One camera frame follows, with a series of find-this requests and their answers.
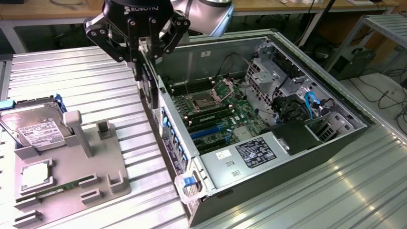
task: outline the metal table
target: metal table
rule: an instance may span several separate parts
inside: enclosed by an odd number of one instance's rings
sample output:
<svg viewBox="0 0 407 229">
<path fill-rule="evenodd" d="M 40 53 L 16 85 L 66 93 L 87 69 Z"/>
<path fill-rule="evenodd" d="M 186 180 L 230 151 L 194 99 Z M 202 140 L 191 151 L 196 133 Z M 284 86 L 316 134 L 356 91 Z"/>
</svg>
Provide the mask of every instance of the metal table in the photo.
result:
<svg viewBox="0 0 407 229">
<path fill-rule="evenodd" d="M 344 39 L 335 55 L 326 64 L 326 69 L 330 71 L 340 57 L 342 51 L 351 44 L 363 26 L 368 26 L 374 31 L 383 34 L 388 39 L 394 40 L 400 46 L 407 49 L 407 16 L 402 14 L 392 15 L 366 15 L 362 16 L 355 27 L 352 28 L 347 38 Z M 364 46 L 374 32 L 363 38 L 360 44 Z"/>
<path fill-rule="evenodd" d="M 58 91 L 68 110 L 82 111 L 84 128 L 99 120 L 116 125 L 130 174 L 131 194 L 43 228 L 187 228 L 124 64 L 99 48 L 79 48 L 15 55 L 3 70 L 5 97 L 31 99 Z M 396 138 L 378 125 L 327 163 L 195 228 L 406 228 L 407 148 Z M 12 148 L 3 133 L 0 228 L 11 228 L 10 220 L 18 215 L 11 198 Z"/>
</svg>

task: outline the robotic arm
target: robotic arm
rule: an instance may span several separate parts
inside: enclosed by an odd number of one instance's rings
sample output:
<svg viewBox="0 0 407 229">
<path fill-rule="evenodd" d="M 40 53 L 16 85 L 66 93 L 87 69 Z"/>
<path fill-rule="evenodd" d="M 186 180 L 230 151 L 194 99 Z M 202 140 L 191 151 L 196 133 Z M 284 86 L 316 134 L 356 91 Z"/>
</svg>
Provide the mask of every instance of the robotic arm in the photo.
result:
<svg viewBox="0 0 407 229">
<path fill-rule="evenodd" d="M 135 69 L 136 81 L 155 109 L 158 87 L 148 64 L 174 51 L 188 29 L 223 35 L 234 11 L 231 0 L 106 0 L 102 11 L 84 22 L 87 37 L 115 61 L 126 61 Z M 111 39 L 110 28 L 124 37 L 124 46 Z M 140 41 L 147 42 L 147 53 L 139 49 Z"/>
</svg>

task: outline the robotiq logo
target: robotiq logo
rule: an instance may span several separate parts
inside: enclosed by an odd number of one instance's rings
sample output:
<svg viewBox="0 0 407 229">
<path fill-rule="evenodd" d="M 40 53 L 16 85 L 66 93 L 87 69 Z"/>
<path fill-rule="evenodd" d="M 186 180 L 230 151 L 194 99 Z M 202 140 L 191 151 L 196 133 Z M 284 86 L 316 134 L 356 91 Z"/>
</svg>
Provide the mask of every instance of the robotiq logo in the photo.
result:
<svg viewBox="0 0 407 229">
<path fill-rule="evenodd" d="M 159 7 L 148 7 L 148 8 L 135 8 L 135 7 L 124 7 L 124 15 L 127 15 L 130 12 L 136 12 L 136 11 L 151 11 L 151 10 L 159 10 Z"/>
</svg>

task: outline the power supply label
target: power supply label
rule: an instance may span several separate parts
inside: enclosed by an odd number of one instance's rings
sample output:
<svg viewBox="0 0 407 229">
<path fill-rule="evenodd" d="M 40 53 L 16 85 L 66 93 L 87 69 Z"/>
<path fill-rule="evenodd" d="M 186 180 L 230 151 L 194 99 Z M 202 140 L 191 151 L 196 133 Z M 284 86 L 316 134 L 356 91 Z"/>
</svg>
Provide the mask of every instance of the power supply label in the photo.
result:
<svg viewBox="0 0 407 229">
<path fill-rule="evenodd" d="M 40 123 L 18 129 L 34 147 L 64 141 L 64 136 L 55 122 Z"/>
<path fill-rule="evenodd" d="M 238 145 L 236 149 L 250 168 L 278 158 L 262 137 Z"/>
</svg>

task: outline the hard drive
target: hard drive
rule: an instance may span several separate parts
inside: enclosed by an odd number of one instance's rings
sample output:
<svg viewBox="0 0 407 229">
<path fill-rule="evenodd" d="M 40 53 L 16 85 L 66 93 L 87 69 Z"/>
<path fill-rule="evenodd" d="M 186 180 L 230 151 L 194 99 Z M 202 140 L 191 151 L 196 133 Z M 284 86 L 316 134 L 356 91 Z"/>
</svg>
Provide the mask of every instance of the hard drive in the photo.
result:
<svg viewBox="0 0 407 229">
<path fill-rule="evenodd" d="M 66 144 L 64 137 L 72 135 L 72 130 L 63 123 L 62 99 L 54 96 L 20 101 L 7 101 L 0 104 L 0 125 L 16 140 L 19 147 L 34 146 L 47 150 Z"/>
</svg>

